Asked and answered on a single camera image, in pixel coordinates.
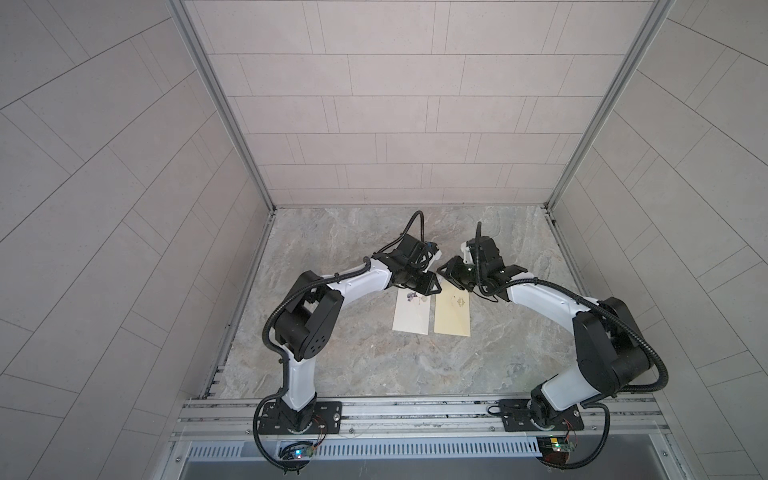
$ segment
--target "mounting plate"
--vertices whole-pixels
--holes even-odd
[[[541,430],[531,421],[531,415],[528,413],[527,399],[499,400],[498,406],[502,410],[511,410],[509,416],[502,417],[505,432],[546,432],[546,430]],[[562,424],[565,427],[567,425],[566,420],[571,424],[571,429],[584,430],[584,422],[581,421],[581,413],[578,411],[577,406],[572,406],[563,411],[555,418],[554,424]]]
[[[338,420],[334,420],[335,414],[339,414]],[[315,415],[326,423],[326,434],[339,433],[341,426],[341,402],[318,402],[315,404]],[[275,402],[270,402],[261,414],[259,421],[259,435],[290,435],[288,423],[280,418],[280,410]],[[320,433],[317,423],[311,422],[303,435],[318,435]]]

